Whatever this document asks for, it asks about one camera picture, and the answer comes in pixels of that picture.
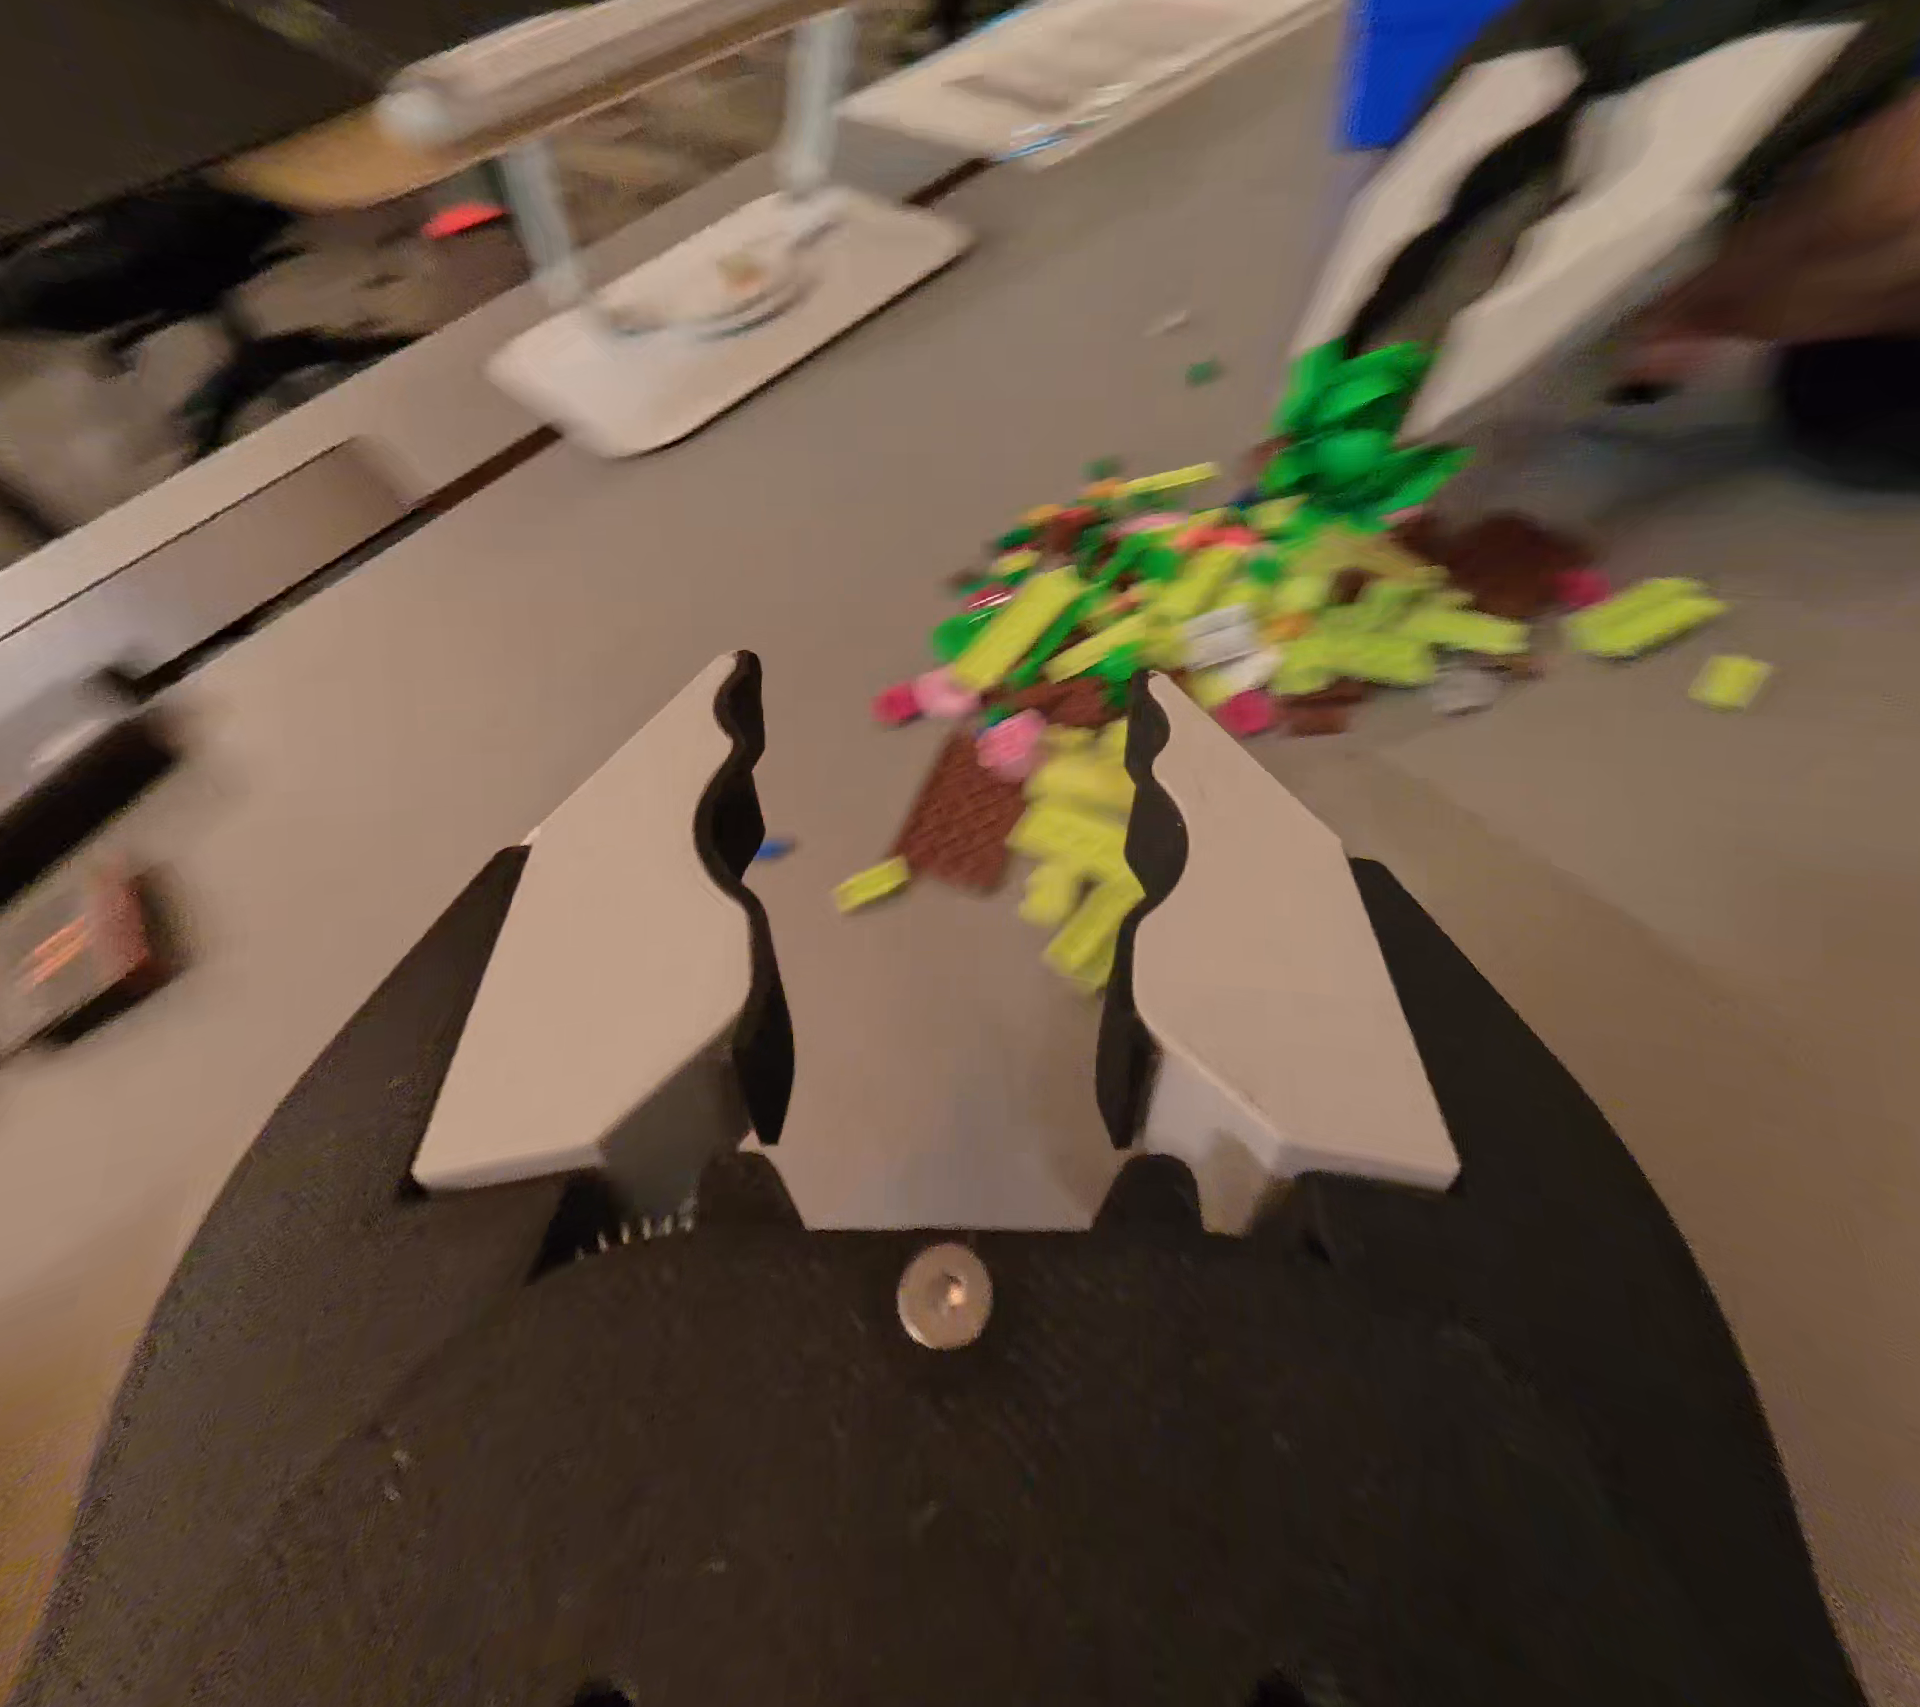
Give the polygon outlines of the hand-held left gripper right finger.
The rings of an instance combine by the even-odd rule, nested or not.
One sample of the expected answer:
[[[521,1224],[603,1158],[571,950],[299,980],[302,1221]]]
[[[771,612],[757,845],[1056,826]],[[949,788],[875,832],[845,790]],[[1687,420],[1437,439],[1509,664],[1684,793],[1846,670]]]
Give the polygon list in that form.
[[[1308,1175],[1451,1191],[1462,1155],[1339,834],[1160,672],[1136,681],[1122,768],[1141,897],[1097,1026],[1114,1147],[1185,1169],[1232,1238]]]

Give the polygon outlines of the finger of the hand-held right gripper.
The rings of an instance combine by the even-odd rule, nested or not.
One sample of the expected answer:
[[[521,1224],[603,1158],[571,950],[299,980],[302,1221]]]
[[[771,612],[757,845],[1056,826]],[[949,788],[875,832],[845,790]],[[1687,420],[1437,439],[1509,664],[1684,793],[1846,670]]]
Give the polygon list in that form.
[[[1437,228],[1484,159],[1541,126],[1585,80],[1569,47],[1525,47],[1467,66],[1380,162],[1339,225],[1292,354],[1344,338],[1404,250]]]
[[[1857,36],[1860,22],[1742,36],[1583,110],[1577,181],[1456,310],[1402,439],[1492,420],[1541,368],[1662,285],[1723,220],[1739,165]]]

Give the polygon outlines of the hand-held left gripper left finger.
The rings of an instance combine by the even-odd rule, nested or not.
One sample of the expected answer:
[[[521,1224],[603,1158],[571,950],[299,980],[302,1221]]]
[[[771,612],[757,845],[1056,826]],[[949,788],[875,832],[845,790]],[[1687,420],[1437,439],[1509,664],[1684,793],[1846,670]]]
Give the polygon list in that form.
[[[414,1183],[595,1175],[688,1199],[716,1155],[776,1147],[798,1051],[771,919],[763,667],[716,656],[524,843]]]

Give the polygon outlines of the green leafy brick plant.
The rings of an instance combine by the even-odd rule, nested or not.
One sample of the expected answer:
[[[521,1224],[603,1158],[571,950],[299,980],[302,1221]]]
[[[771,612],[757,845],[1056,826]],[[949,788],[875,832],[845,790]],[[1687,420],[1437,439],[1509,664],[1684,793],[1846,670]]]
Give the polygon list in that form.
[[[1435,354],[1391,343],[1355,354],[1330,340],[1300,354],[1273,414],[1253,499],[1292,502],[1306,527],[1380,532],[1415,516],[1473,464],[1473,450],[1404,436]]]

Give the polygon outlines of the pile of small toy bricks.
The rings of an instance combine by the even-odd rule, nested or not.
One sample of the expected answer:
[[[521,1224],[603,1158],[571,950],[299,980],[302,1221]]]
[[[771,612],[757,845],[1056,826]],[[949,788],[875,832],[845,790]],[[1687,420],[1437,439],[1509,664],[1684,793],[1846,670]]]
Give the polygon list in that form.
[[[1094,472],[1078,499],[1018,521],[930,634],[927,670],[976,689],[979,711],[916,722],[965,727],[979,763],[1023,785],[1026,812],[1007,837],[1007,867],[1023,870],[1020,919],[1048,936],[1048,969],[1089,996],[1141,897],[1122,862],[1138,675],[1171,678],[1237,741],[1336,735],[1377,694],[1421,694],[1462,719],[1536,681],[1550,642],[1605,664],[1566,648],[1561,620],[1624,590],[1585,568],[1550,615],[1484,615],[1393,538],[1413,516],[1369,535],[1306,527],[1292,502],[1253,494],[1190,510],[1188,491],[1215,475],[1210,464]],[[916,881],[927,878],[889,851],[831,903],[853,917]]]

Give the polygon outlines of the person's right hand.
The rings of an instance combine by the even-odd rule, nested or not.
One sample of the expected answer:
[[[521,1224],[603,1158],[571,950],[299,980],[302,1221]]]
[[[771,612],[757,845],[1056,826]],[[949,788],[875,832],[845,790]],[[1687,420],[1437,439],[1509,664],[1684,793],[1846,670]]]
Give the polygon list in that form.
[[[1731,225],[1627,338],[1618,376],[1670,387],[1736,351],[1917,338],[1917,88]]]

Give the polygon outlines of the laminated paper sheet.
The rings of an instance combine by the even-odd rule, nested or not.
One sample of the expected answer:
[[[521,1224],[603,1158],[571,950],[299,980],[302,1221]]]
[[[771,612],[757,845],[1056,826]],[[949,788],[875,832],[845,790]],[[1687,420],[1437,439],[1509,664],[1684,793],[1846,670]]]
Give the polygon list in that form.
[[[1347,0],[1031,0],[848,96],[845,126],[1048,167]]]

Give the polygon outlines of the brown toy brick plate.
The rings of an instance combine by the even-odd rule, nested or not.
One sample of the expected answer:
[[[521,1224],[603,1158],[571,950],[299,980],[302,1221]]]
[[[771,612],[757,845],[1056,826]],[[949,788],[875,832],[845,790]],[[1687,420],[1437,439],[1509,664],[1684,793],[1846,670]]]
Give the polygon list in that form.
[[[1563,607],[1569,576],[1591,568],[1591,543],[1517,513],[1454,521],[1435,513],[1404,519],[1393,538],[1440,568],[1476,612],[1533,620]]]
[[[985,768],[974,733],[957,727],[905,810],[891,856],[905,862],[911,878],[985,897],[1004,881],[1009,834],[1023,812],[1023,785]]]

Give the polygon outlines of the lime ridged toy brick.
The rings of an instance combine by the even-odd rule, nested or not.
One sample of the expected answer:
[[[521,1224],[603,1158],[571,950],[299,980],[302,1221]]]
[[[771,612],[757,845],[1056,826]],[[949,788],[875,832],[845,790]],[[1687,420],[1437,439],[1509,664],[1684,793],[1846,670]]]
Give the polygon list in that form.
[[[1561,620],[1566,648],[1605,664],[1627,664],[1676,645],[1728,615],[1698,579],[1651,576]]]

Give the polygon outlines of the black flat power box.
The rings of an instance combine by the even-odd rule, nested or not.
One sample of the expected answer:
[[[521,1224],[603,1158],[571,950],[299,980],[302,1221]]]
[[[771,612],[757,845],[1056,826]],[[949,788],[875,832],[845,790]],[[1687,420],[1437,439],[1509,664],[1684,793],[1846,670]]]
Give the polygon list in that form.
[[[145,714],[36,749],[22,777],[3,779],[3,903],[74,856],[176,766],[178,738]]]

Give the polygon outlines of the white desk lamp stand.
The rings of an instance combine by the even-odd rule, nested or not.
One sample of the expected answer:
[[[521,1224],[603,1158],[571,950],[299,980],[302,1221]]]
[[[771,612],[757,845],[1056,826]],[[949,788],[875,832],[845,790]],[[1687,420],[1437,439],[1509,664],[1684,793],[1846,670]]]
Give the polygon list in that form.
[[[965,228],[834,173],[853,3],[598,0],[447,47],[387,82],[376,99],[384,134],[502,162],[549,318],[494,351],[494,387],[595,456],[647,456],[960,261],[971,247]],[[779,30],[790,33],[790,60],[771,192],[590,288],[551,132]],[[768,263],[757,299],[727,296],[713,272],[724,255]]]

